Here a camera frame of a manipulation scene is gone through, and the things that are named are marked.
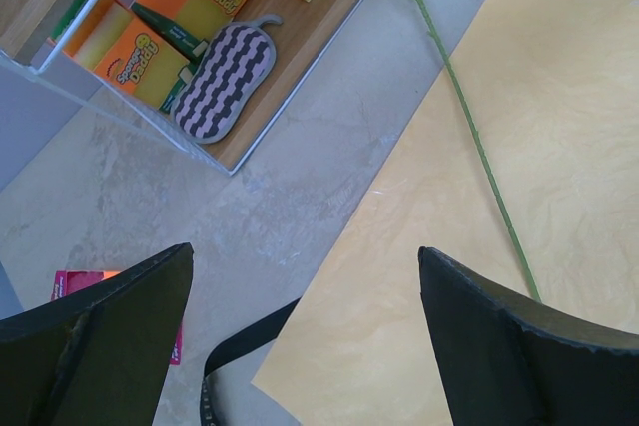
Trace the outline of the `purple wavy sponge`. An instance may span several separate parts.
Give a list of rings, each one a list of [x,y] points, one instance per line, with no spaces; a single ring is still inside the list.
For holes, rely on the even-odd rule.
[[[225,137],[256,89],[273,69],[277,49],[266,25],[283,24],[275,14],[223,27],[207,47],[196,73],[171,106],[171,119],[194,143]]]

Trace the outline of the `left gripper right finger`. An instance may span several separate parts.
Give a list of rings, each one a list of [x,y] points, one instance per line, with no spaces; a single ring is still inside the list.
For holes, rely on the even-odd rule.
[[[536,302],[434,247],[418,262],[454,424],[637,424],[637,335]]]

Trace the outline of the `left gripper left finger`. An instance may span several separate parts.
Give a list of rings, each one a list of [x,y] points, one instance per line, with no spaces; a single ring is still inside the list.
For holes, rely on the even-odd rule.
[[[173,245],[1,322],[4,425],[150,425],[192,280]]]

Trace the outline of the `pink orange snack box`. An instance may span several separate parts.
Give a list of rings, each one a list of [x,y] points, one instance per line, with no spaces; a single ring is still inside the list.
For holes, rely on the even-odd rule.
[[[110,279],[119,274],[115,270],[58,270],[55,272],[54,284],[50,300],[55,301],[72,293],[92,286],[101,281]],[[183,353],[183,329],[179,327],[174,343],[170,364],[180,365]]]

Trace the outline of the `orange box bottom left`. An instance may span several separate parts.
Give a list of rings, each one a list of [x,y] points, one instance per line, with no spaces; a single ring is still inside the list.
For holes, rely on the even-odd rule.
[[[97,0],[63,52],[117,90],[166,114],[197,70],[117,0]]]

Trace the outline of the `black printed ribbon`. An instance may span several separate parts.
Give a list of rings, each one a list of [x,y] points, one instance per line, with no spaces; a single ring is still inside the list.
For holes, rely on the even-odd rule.
[[[220,368],[276,340],[299,301],[297,298],[250,324],[219,343],[209,354],[204,366],[200,394],[200,421],[202,426],[225,424],[224,415],[216,399],[216,372]]]

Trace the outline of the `orange wrapping paper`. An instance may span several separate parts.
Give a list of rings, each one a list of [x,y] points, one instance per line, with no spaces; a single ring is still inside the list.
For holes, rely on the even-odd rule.
[[[451,61],[543,302],[636,332],[638,0],[485,0]],[[305,425],[450,424],[422,246],[526,289],[446,73],[254,385]]]

